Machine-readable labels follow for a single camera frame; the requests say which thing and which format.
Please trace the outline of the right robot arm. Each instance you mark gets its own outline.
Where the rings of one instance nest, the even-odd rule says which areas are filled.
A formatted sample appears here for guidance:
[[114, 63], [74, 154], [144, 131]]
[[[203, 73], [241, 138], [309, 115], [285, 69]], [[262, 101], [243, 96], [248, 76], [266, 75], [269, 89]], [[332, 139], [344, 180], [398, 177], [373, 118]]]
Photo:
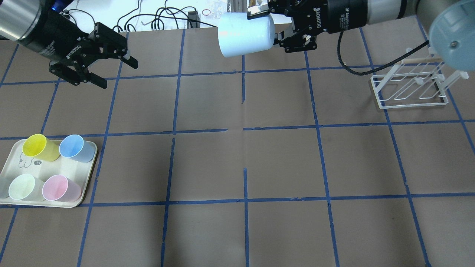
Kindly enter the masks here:
[[291, 18], [273, 43], [285, 52], [315, 50], [321, 33], [339, 33], [366, 25], [417, 16], [429, 45], [451, 68], [475, 68], [473, 0], [262, 0], [248, 7], [247, 19], [269, 14]]

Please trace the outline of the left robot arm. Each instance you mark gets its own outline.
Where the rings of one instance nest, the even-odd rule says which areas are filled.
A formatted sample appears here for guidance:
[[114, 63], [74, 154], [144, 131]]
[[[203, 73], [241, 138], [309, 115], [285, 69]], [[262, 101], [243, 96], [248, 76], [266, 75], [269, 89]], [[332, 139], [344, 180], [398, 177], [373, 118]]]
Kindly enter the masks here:
[[78, 86], [92, 83], [107, 88], [107, 81], [89, 71], [98, 60], [119, 59], [137, 69], [126, 37], [100, 22], [90, 33], [67, 19], [63, 10], [69, 0], [2, 0], [1, 36], [50, 60], [49, 72]]

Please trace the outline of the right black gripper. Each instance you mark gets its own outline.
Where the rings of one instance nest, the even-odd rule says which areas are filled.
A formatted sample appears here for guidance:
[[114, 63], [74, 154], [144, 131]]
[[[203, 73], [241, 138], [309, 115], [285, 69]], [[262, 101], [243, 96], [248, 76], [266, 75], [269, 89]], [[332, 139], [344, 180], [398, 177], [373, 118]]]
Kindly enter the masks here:
[[290, 17], [292, 23], [275, 34], [274, 46], [286, 53], [317, 49], [316, 37], [322, 33], [339, 33], [367, 24], [366, 0], [269, 0], [247, 8], [247, 19], [272, 14]]

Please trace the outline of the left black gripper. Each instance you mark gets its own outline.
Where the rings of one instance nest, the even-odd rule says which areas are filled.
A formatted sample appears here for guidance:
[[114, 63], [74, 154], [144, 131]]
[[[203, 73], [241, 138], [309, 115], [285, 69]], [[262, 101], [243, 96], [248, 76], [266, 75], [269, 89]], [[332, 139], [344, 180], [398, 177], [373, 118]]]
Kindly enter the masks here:
[[106, 79], [90, 72], [98, 60], [119, 59], [133, 69], [138, 60], [128, 52], [126, 37], [96, 22], [91, 33], [83, 32], [60, 13], [42, 7], [32, 30], [18, 43], [50, 60], [49, 72], [68, 83], [92, 83], [108, 88]]

